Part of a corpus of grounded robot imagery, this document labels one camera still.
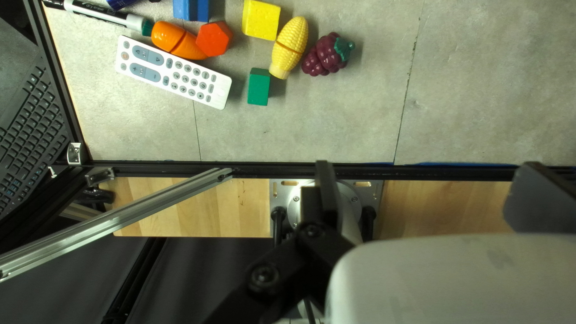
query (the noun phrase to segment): green block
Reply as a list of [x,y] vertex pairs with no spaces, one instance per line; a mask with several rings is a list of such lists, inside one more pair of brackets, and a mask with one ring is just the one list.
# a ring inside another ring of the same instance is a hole
[[267,106],[269,90],[270,72],[266,69],[253,67],[250,70],[250,80],[248,82],[248,103]]

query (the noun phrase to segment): black keyboard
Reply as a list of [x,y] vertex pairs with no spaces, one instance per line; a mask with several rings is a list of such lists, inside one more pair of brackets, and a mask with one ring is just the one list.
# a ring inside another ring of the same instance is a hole
[[60,99],[39,55],[0,119],[0,218],[24,201],[69,142]]

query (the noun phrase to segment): yellow toy corn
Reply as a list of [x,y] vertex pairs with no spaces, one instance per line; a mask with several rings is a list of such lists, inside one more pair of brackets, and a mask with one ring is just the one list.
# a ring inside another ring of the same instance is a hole
[[270,74],[280,79],[287,79],[290,70],[298,64],[306,42],[308,41],[308,23],[304,17],[292,18],[280,31],[272,49]]

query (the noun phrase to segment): wooden panel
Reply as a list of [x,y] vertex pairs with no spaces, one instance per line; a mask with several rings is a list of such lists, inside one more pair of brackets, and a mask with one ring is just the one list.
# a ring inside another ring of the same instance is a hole
[[386,181],[379,239],[512,232],[502,218],[510,182]]
[[[100,185],[117,208],[185,178],[116,178]],[[270,237],[268,179],[232,179],[116,232],[117,236]]]

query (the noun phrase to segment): white remote control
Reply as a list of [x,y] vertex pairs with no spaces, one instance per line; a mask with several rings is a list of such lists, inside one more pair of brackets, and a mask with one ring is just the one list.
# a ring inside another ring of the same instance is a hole
[[132,38],[118,38],[116,71],[216,109],[224,109],[232,79]]

